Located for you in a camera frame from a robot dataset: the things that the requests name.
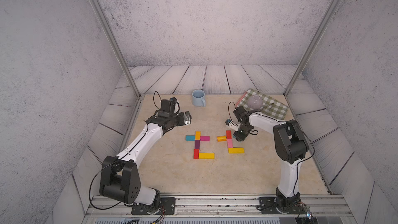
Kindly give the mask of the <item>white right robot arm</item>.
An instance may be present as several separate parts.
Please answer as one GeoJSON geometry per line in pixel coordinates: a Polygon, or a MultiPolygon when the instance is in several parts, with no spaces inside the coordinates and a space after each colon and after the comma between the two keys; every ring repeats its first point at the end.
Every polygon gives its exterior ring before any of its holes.
{"type": "Polygon", "coordinates": [[[279,211],[287,212],[301,201],[299,175],[309,151],[305,133],[295,120],[277,120],[255,110],[247,111],[242,106],[234,110],[234,115],[240,123],[238,130],[234,132],[237,141],[244,141],[254,128],[262,129],[274,136],[275,150],[282,161],[275,204],[279,211]]]}

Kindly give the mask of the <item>purple block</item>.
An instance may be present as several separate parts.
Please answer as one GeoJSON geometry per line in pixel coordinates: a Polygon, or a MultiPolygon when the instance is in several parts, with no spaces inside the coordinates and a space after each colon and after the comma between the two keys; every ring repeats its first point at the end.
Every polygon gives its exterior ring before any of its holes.
{"type": "Polygon", "coordinates": [[[200,140],[195,140],[195,149],[200,149],[200,140]]]}

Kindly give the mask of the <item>orange cylinder block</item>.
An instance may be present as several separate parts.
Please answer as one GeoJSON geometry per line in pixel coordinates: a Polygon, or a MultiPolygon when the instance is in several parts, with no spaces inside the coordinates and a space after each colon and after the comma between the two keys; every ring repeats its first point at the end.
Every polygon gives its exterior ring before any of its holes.
{"type": "Polygon", "coordinates": [[[218,136],[217,137],[217,141],[218,142],[225,142],[225,141],[227,141],[228,140],[228,138],[226,137],[226,136],[218,136]]]}

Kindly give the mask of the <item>magenta block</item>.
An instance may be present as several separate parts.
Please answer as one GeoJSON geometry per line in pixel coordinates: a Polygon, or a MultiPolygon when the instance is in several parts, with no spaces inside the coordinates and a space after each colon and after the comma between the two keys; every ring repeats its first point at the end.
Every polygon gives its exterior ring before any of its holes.
{"type": "Polygon", "coordinates": [[[209,142],[210,141],[210,136],[201,136],[200,137],[200,141],[209,142]]]}

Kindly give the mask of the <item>long yellow block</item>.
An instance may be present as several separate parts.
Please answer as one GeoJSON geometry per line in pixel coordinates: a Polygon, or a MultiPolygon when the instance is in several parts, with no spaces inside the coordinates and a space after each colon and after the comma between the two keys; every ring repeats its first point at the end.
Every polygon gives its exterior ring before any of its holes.
{"type": "Polygon", "coordinates": [[[215,154],[214,153],[200,152],[199,153],[199,159],[215,159],[215,154]]]}
{"type": "Polygon", "coordinates": [[[245,150],[242,147],[233,147],[233,148],[228,148],[228,152],[230,154],[241,154],[245,153],[245,150]]]}

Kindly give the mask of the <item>teal block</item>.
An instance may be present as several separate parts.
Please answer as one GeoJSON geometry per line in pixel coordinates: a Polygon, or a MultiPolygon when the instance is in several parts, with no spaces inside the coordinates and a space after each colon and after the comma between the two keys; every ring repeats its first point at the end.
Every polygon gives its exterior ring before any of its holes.
{"type": "Polygon", "coordinates": [[[195,135],[186,135],[186,141],[195,141],[196,136],[195,135]]]}

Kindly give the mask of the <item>red block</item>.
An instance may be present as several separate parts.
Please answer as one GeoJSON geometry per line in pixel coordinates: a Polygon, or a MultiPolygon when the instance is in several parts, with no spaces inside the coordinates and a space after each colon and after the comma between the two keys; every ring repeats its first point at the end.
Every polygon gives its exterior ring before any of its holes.
{"type": "Polygon", "coordinates": [[[194,159],[199,159],[199,153],[200,153],[200,150],[199,150],[199,149],[195,149],[195,150],[194,150],[193,158],[194,158],[194,159]]]}
{"type": "Polygon", "coordinates": [[[227,137],[228,140],[229,140],[229,139],[232,139],[232,132],[231,132],[231,130],[227,130],[227,131],[226,131],[226,137],[227,137]]]}

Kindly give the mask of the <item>orange-yellow square block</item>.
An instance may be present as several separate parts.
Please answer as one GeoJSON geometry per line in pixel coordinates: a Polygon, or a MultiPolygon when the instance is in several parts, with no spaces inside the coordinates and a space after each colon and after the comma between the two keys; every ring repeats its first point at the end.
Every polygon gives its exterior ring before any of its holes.
{"type": "Polygon", "coordinates": [[[201,139],[201,132],[200,131],[196,131],[195,132],[195,140],[200,140],[201,139]]]}

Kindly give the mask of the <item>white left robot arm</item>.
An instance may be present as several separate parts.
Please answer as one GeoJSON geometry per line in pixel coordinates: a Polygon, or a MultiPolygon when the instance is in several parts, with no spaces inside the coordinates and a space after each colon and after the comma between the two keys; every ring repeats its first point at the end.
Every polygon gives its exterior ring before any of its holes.
{"type": "Polygon", "coordinates": [[[188,111],[169,117],[151,116],[145,121],[145,127],[137,138],[115,157],[108,156],[102,163],[102,168],[96,173],[100,175],[99,193],[101,196],[116,200],[111,207],[99,207],[92,202],[89,193],[90,206],[98,210],[108,210],[120,203],[143,204],[157,210],[160,204],[160,193],[141,183],[139,167],[143,159],[165,133],[175,127],[190,125],[192,116],[188,111]]]}

